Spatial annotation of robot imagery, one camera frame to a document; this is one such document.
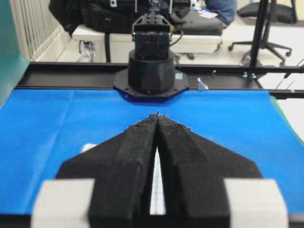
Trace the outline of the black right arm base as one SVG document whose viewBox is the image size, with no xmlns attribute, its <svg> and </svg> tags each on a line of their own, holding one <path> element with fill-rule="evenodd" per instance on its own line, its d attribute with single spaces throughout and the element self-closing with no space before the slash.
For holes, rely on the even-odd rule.
<svg viewBox="0 0 304 228">
<path fill-rule="evenodd" d="M 170 98 L 189 89 L 186 73 L 175 68 L 175 55 L 169 51 L 167 59 L 138 59 L 129 53 L 128 68 L 116 73 L 114 88 L 136 99 Z"/>
</svg>

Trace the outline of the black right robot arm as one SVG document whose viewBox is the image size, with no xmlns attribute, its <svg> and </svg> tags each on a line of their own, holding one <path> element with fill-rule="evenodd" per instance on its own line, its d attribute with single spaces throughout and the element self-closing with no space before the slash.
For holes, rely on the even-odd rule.
<svg viewBox="0 0 304 228">
<path fill-rule="evenodd" d="M 137 59 L 167 59 L 171 46 L 171 23 L 165 18 L 174 8 L 194 8 L 192 0 L 136 0 L 135 12 L 141 16 L 132 25 Z"/>
</svg>

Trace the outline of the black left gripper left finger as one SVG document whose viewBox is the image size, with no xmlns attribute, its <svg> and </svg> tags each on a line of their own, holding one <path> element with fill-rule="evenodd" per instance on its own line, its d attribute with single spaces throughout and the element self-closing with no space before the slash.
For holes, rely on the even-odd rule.
<svg viewBox="0 0 304 228">
<path fill-rule="evenodd" d="M 149 210 L 157 116 L 65 161 L 40 188 L 34 228 L 131 228 Z"/>
</svg>

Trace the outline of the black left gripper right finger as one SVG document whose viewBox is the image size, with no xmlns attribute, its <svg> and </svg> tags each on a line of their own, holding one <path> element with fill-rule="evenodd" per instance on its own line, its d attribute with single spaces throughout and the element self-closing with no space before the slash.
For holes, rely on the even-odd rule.
<svg viewBox="0 0 304 228">
<path fill-rule="evenodd" d="M 167 214 L 183 228 L 286 228 L 277 183 L 250 159 L 160 116 L 157 144 Z"/>
</svg>

